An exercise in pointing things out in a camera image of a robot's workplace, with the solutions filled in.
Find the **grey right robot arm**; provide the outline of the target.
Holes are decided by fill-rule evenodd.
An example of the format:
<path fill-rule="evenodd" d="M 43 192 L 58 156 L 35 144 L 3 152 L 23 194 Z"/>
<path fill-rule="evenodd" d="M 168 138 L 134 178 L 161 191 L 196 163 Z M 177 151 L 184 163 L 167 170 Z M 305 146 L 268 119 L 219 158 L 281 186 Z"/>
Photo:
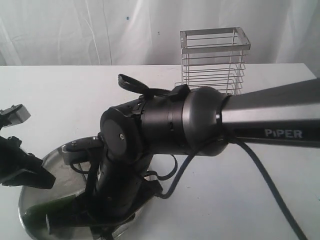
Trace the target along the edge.
<path fill-rule="evenodd" d="M 110 240 L 149 200 L 168 199 L 195 156 L 214 157 L 236 144 L 259 169 L 296 236 L 306 239 L 249 143 L 318 148 L 319 79 L 240 95 L 186 84 L 150 88 L 124 74 L 118 85 L 139 97 L 106 110 L 97 136 L 65 145 L 66 161 L 89 162 L 90 169 L 84 192 L 46 214 L 49 233 L 88 227 L 95 238 Z"/>

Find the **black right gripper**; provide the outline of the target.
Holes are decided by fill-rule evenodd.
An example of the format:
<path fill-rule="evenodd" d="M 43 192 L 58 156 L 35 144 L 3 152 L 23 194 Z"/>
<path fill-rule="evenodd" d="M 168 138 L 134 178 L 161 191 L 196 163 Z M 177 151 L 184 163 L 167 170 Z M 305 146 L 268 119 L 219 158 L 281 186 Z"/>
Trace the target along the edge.
<path fill-rule="evenodd" d="M 163 190 L 158 180 L 146 180 L 151 176 L 150 153 L 132 163 L 112 159 L 104 149 L 88 151 L 87 156 L 91 164 L 85 189 L 88 202 L 75 197 L 59 210 L 48 213 L 45 223 L 50 235 L 76 228 L 113 233 L 132 221 L 136 211 Z"/>

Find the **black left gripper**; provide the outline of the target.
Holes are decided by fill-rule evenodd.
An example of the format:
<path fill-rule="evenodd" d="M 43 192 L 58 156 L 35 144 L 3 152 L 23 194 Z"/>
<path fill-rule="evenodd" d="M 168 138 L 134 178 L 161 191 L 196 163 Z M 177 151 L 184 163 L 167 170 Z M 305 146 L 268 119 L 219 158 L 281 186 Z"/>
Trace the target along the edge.
<path fill-rule="evenodd" d="M 43 160 L 20 148 L 15 136 L 0 138 L 0 183 L 3 186 L 27 186 L 51 189 L 55 176 L 43 167 Z"/>

